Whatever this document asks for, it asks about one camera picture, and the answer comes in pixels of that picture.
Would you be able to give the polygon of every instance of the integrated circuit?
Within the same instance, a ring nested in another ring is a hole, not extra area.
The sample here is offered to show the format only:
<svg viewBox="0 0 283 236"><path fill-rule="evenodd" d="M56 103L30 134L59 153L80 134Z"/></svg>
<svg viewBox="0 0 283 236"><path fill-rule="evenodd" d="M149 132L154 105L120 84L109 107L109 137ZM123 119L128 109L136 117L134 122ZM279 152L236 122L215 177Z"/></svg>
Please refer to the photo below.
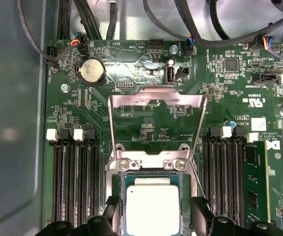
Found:
<svg viewBox="0 0 283 236"><path fill-rule="evenodd" d="M226 72L238 72L238 59L225 59Z"/></svg>
<svg viewBox="0 0 283 236"><path fill-rule="evenodd" d="M258 209L258 196L253 191L248 191L248 201L251 207Z"/></svg>

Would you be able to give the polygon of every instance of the black memory slot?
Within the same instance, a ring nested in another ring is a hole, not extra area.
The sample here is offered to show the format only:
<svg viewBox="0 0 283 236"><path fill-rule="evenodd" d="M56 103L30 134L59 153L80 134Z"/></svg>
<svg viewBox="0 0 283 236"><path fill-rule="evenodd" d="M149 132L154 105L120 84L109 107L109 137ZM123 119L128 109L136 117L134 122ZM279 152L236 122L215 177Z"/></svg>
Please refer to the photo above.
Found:
<svg viewBox="0 0 283 236"><path fill-rule="evenodd" d="M221 141L221 158L220 158L220 192L221 192L221 211L219 215L228 215L228 208L227 208L227 199L228 199L228 192L227 192L227 183L231 181L227 178L227 140Z"/></svg>
<svg viewBox="0 0 283 236"><path fill-rule="evenodd" d="M53 204L53 213L56 221L65 220L65 202L64 202L64 154L63 147L58 145L55 148L55 159L54 159L54 198L55 203Z"/></svg>
<svg viewBox="0 0 283 236"><path fill-rule="evenodd" d="M75 169L76 169L76 163L75 163L75 147L70 146L69 147L69 161L67 162L67 221L74 222L74 204L75 204Z"/></svg>
<svg viewBox="0 0 283 236"><path fill-rule="evenodd" d="M221 192L221 186L223 176L221 173L221 159L222 159L222 150L221 150L221 144L218 142L215 143L215 184L216 184L216 194L215 194L215 203L216 203L216 215L223 215L222 213L222 207L223 207L223 198L222 198L222 192Z"/></svg>
<svg viewBox="0 0 283 236"><path fill-rule="evenodd" d="M90 215L99 214L100 195L100 158L99 146L96 142L90 143Z"/></svg>
<svg viewBox="0 0 283 236"><path fill-rule="evenodd" d="M236 192L236 198L238 199L238 202L236 203L236 211L239 213L238 217L238 224L241 227L245 226L245 221L244 221L244 199L243 199L243 181L242 181L242 176L243 176L243 170L242 170L242 161L244 160L244 148L243 148L243 143L241 140L237 139L236 140L236 179L237 179L237 192Z"/></svg>
<svg viewBox="0 0 283 236"><path fill-rule="evenodd" d="M234 192L236 192L235 182L236 182L236 175L235 169L236 164L234 161L234 144L231 142L226 143L226 176L227 176L227 216L230 219L235 221L235 208L233 207L235 204L235 196Z"/></svg>
<svg viewBox="0 0 283 236"><path fill-rule="evenodd" d="M215 176L215 140L209 142L208 154L209 154L209 169L210 169L210 210L214 213L216 211L216 176Z"/></svg>
<svg viewBox="0 0 283 236"><path fill-rule="evenodd" d="M58 199L58 181L59 181L59 166L58 161L60 157L61 146L54 146L54 156L53 156L53 208L52 208L52 221L58 221L60 216L59 199Z"/></svg>
<svg viewBox="0 0 283 236"><path fill-rule="evenodd" d="M209 166L209 156L208 156L208 143L203 144L202 149L202 187L208 202L210 202L210 166Z"/></svg>
<svg viewBox="0 0 283 236"><path fill-rule="evenodd" d="M82 147L82 166L80 167L82 170L82 220L88 217L88 146Z"/></svg>

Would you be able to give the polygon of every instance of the metal screw head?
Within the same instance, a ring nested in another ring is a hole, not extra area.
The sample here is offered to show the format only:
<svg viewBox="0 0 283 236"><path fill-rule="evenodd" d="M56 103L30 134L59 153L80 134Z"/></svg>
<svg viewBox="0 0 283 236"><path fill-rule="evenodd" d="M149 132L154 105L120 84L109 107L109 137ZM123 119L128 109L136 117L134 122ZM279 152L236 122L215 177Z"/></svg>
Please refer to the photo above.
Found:
<svg viewBox="0 0 283 236"><path fill-rule="evenodd" d="M228 219L226 219L226 218L224 218L224 217L219 217L219 218L218 218L218 221L219 221L220 223L223 223L223 224L228 223Z"/></svg>
<svg viewBox="0 0 283 236"><path fill-rule="evenodd" d="M261 230L267 230L268 229L268 226L263 224L263 223L258 223L256 226L259 227Z"/></svg>
<svg viewBox="0 0 283 236"><path fill-rule="evenodd" d="M169 48L171 54L177 54L179 52L179 47L177 45L172 45Z"/></svg>
<svg viewBox="0 0 283 236"><path fill-rule="evenodd" d="M62 84L61 85L61 91L62 92L68 92L70 89L69 85L68 84Z"/></svg>
<svg viewBox="0 0 283 236"><path fill-rule="evenodd" d="M184 170L185 169L185 161L177 160L176 163L175 163L175 167L177 169Z"/></svg>
<svg viewBox="0 0 283 236"><path fill-rule="evenodd" d="M121 160L118 166L121 170L127 170L130 166L130 163L128 162L128 160Z"/></svg>

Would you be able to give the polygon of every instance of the wire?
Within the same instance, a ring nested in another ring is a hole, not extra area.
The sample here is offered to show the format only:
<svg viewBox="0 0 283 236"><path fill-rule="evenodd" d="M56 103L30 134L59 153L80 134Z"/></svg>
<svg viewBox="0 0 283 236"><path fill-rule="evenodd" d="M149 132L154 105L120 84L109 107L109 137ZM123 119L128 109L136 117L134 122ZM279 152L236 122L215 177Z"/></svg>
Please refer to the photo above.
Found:
<svg viewBox="0 0 283 236"><path fill-rule="evenodd" d="M176 37L178 39L181 40L186 40L187 37L182 36L178 33L173 32L172 30L170 30L168 27L164 26L159 20L158 18L153 14L153 12L150 10L150 7L148 5L148 0L143 0L143 8L148 16L148 18L151 20L152 23L155 24L155 26L157 26L158 28L162 29L164 32L172 35L173 37Z"/></svg>
<svg viewBox="0 0 283 236"><path fill-rule="evenodd" d="M62 34L63 39L71 38L70 19L71 19L71 4L72 0L63 1L63 19L62 19Z"/></svg>
<svg viewBox="0 0 283 236"><path fill-rule="evenodd" d="M115 2L110 3L110 23L107 30L107 40L114 38L115 27L117 21L117 4Z"/></svg>
<svg viewBox="0 0 283 236"><path fill-rule="evenodd" d="M87 1L86 0L79 0L79 1L80 1L81 5L83 6L83 10L84 10L86 16L88 17L89 23L90 23L91 28L92 28L93 35L95 36L94 39L102 40L102 36L101 36L100 31L99 31L96 19L94 18L93 13L92 13Z"/></svg>
<svg viewBox="0 0 283 236"><path fill-rule="evenodd" d="M268 46L267 46L267 40L265 37L263 37L263 41L264 41L264 49L267 51L268 50Z"/></svg>
<svg viewBox="0 0 283 236"><path fill-rule="evenodd" d="M273 24L270 24L269 26L262 28L256 32L249 33L247 35L237 37L237 38L232 38L232 39L227 39L227 40L217 40L217 41L209 41L209 40L204 40L201 38L197 27L193 21L191 12L189 10L188 4L186 0L174 0L175 6L185 24L189 32L191 33L193 39L197 42L197 44L203 46L203 47L208 47L208 48L218 48L218 47L227 47L232 44L237 44L237 43L246 43L254 40L255 37L259 35L266 35L279 27L283 26L283 18Z"/></svg>
<svg viewBox="0 0 283 236"><path fill-rule="evenodd" d="M222 40L230 39L230 37L226 34L224 29L220 25L217 14L217 2L218 0L210 0L209 3L209 13L210 13L211 23Z"/></svg>
<svg viewBox="0 0 283 236"><path fill-rule="evenodd" d="M50 61L57 61L62 59L73 47L71 45L68 45L59 55L57 55L56 57L52 57L49 56L48 54L46 54L45 52L43 52L39 46L37 45L37 43L34 41L31 32L29 30L29 27L27 25L26 19L25 19L25 15L24 15L24 9L23 9L23 0L17 0L17 10L18 10L18 14L19 14L19 18L20 18L20 23L23 27L23 30L26 34L26 37L29 41L29 43L32 45L32 47L43 57L45 57L46 59L50 60Z"/></svg>
<svg viewBox="0 0 283 236"><path fill-rule="evenodd" d="M89 23L89 20L88 20L88 18L86 16L86 13L85 13L85 11L83 9L83 6L82 6L80 0L74 0L74 3L75 3L75 6L76 6L76 8L78 10L78 13L79 13L79 15L81 17L82 23L84 25L84 28L85 28L85 31L86 31L86 34L87 34L87 37L89 39L95 39L95 37L94 37L94 35L92 33L91 25Z"/></svg>

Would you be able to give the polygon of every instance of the chip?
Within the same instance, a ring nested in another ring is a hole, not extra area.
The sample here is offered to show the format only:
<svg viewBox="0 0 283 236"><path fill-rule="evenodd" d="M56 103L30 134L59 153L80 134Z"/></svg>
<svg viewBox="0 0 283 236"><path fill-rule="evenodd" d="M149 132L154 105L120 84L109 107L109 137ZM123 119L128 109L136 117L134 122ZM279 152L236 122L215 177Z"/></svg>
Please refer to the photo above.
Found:
<svg viewBox="0 0 283 236"><path fill-rule="evenodd" d="M248 192L248 200L251 207L258 209L258 196L256 193L249 190Z"/></svg>
<svg viewBox="0 0 283 236"><path fill-rule="evenodd" d="M246 147L245 148L245 158L246 158L246 161L249 162L249 163L255 163L256 162L255 150L252 147Z"/></svg>
<svg viewBox="0 0 283 236"><path fill-rule="evenodd" d="M226 65L226 72L238 72L239 71L238 59L226 59L225 65Z"/></svg>

